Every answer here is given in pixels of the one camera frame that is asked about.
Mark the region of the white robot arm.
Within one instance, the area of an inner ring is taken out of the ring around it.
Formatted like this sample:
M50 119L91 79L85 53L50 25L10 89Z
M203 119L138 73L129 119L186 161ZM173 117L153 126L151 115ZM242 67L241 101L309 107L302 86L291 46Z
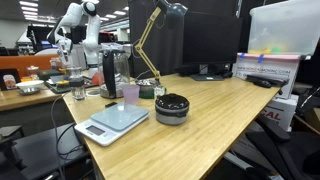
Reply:
M100 16L97 14L94 3L72 2L66 14L58 19L47 35L47 40L58 46L57 53L66 67L76 66L71 51L73 43L80 43L83 47L88 75L93 77L98 72L100 24Z

